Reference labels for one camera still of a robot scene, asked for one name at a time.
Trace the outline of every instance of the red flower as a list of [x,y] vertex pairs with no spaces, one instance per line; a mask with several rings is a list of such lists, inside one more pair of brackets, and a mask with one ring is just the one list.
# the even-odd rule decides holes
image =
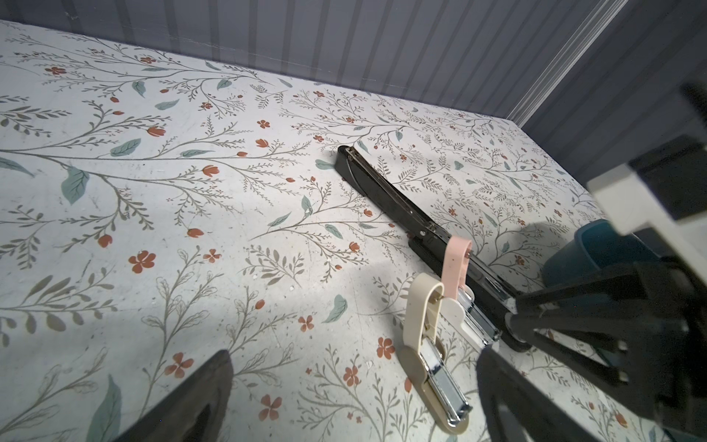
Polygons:
[[182,362],[183,357],[184,353],[182,353],[181,351],[176,355],[172,356],[172,359],[175,360],[176,364],[172,364],[170,366],[165,367],[165,376],[169,376],[170,374],[174,373],[175,378],[184,378],[183,368],[189,368],[194,365],[194,359],[187,359],[186,361]]
[[616,418],[617,418],[617,422],[619,422],[619,425],[621,425],[621,426],[624,427],[624,428],[628,428],[628,427],[629,427],[629,423],[626,422],[626,420],[625,420],[623,414],[621,414],[621,413],[616,413]]
[[346,373],[344,373],[344,382],[349,387],[353,387],[354,384],[358,385],[361,383],[361,379],[358,378],[358,368],[356,366],[352,366],[351,368],[346,367]]
[[112,244],[112,242],[113,237],[111,235],[103,235],[98,239],[98,245],[104,249],[108,247],[109,244]]
[[211,176],[214,176],[215,174],[218,173],[218,168],[214,165],[208,165],[207,167],[203,168],[201,171],[207,177],[211,177]]
[[221,254],[216,253],[216,249],[211,249],[211,250],[209,250],[209,253],[204,255],[204,259],[209,260],[209,262],[216,262],[216,260],[220,257],[221,257]]
[[187,235],[191,236],[192,238],[198,238],[203,234],[204,232],[200,231],[198,228],[191,228],[187,231]]
[[390,359],[390,355],[395,353],[395,347],[393,347],[393,340],[389,337],[385,338],[385,340],[382,337],[379,337],[378,350],[376,352],[378,353],[379,358],[382,358],[383,355],[385,355],[386,359]]
[[146,269],[150,269],[154,267],[155,263],[153,262],[157,255],[154,253],[150,253],[147,250],[143,250],[142,252],[138,253],[137,256],[131,256],[128,258],[128,262],[130,264],[135,264],[133,266],[133,272],[135,273],[142,273],[143,267]]
[[268,416],[270,416],[270,420],[274,421],[275,419],[280,417],[280,414],[276,412],[275,409],[280,408],[280,405],[282,405],[282,397],[276,397],[271,404],[270,395],[265,395],[260,400],[260,403],[266,406],[267,408],[264,408],[260,413],[258,413],[258,419],[264,421],[265,419],[267,419]]
[[152,126],[151,128],[147,129],[147,133],[152,136],[163,136],[165,134],[165,130],[159,129],[157,126]]
[[309,315],[307,317],[307,320],[305,320],[304,316],[300,316],[300,318],[297,320],[300,324],[302,324],[302,327],[300,327],[300,330],[302,330],[302,333],[306,332],[307,329],[311,330],[314,328],[314,324],[312,324],[312,316]]
[[62,75],[66,73],[66,69],[60,67],[46,68],[45,71],[51,72],[54,75]]

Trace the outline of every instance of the floral tablecloth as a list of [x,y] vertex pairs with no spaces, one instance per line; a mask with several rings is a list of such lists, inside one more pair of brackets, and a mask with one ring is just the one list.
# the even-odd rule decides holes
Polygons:
[[[219,349],[222,441],[448,440],[395,351],[429,270],[333,170],[341,144],[522,290],[600,215],[509,121],[0,32],[2,441],[109,441]],[[442,336],[474,406],[459,439],[487,439],[478,353]],[[542,352],[501,352],[600,440],[662,437]]]

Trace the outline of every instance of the gray wall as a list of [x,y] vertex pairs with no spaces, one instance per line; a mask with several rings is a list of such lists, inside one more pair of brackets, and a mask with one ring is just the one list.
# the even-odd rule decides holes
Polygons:
[[686,79],[707,81],[707,1],[633,0],[523,130],[585,184],[678,134],[707,140]]
[[4,0],[0,17],[506,116],[598,0]]

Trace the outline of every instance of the green leaf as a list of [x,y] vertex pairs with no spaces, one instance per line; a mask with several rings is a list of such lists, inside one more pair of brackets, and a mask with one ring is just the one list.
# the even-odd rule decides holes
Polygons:
[[63,332],[66,330],[66,324],[64,324],[64,321],[62,321],[59,316],[55,316],[51,313],[47,313],[47,327],[55,332]]
[[496,220],[491,218],[486,212],[484,212],[484,216],[486,217],[486,219],[489,220],[489,223],[491,223],[493,225],[493,227],[498,227]]
[[336,295],[336,297],[334,298],[334,308],[331,312],[329,312],[329,316],[327,317],[327,319],[323,320],[322,322],[338,321],[341,315],[343,315],[346,311],[347,307],[349,307],[349,303],[346,302],[346,299],[344,299],[344,297],[341,295]]
[[332,226],[331,224],[325,224],[324,228],[326,228],[329,233],[336,236],[338,239],[344,239],[344,237],[341,236],[341,232],[339,232],[339,229],[336,228],[336,226]]
[[216,85],[216,89],[227,88],[227,87],[229,87],[231,84],[232,84],[232,83],[231,83],[229,80],[226,80],[226,79],[224,78],[223,80],[221,80],[221,81],[218,82],[218,84]]
[[93,413],[86,442],[110,442],[117,438],[120,431],[121,407],[120,387],[113,382],[113,377],[108,375],[108,391]]
[[29,313],[27,314],[27,322],[25,322],[25,328],[27,329],[27,332],[30,335],[35,334],[35,332],[37,331],[37,321],[35,320],[35,317]]
[[189,149],[188,151],[184,151],[184,152],[180,153],[179,155],[184,158],[191,158],[193,156],[202,155],[207,152],[213,152],[213,151],[202,151],[199,149]]
[[145,82],[144,81],[133,81],[133,89],[135,92],[139,93],[142,98],[145,98]]
[[179,102],[179,100],[174,100],[174,101],[164,101],[162,103],[156,104],[155,107],[159,110],[165,110],[169,109],[170,107],[174,107]]
[[306,195],[302,197],[302,208],[305,210],[305,216],[309,216],[313,212],[312,203],[310,203],[310,200]]
[[88,173],[73,166],[69,168],[68,172],[69,176],[62,183],[62,194],[70,204],[73,204],[86,192]]
[[326,170],[326,169],[333,169],[334,168],[333,164],[327,163],[326,161],[316,160],[315,163],[317,164],[317,169]]
[[285,222],[285,220],[287,219],[288,216],[290,216],[290,214],[280,216],[278,219],[276,219],[275,221],[272,221],[270,224],[268,224],[268,226],[270,226],[270,227],[279,226],[280,224]]
[[518,189],[523,190],[523,188],[518,184],[518,181],[512,179],[511,177],[508,177],[508,179],[513,183],[514,186],[516,186]]
[[7,160],[5,158],[0,158],[0,168],[17,170],[18,172],[26,173],[30,177],[34,177],[34,175],[29,170],[25,169],[15,161]]
[[140,145],[140,138],[132,139],[118,147],[110,149],[110,156],[125,156],[130,155],[135,151],[135,148]]

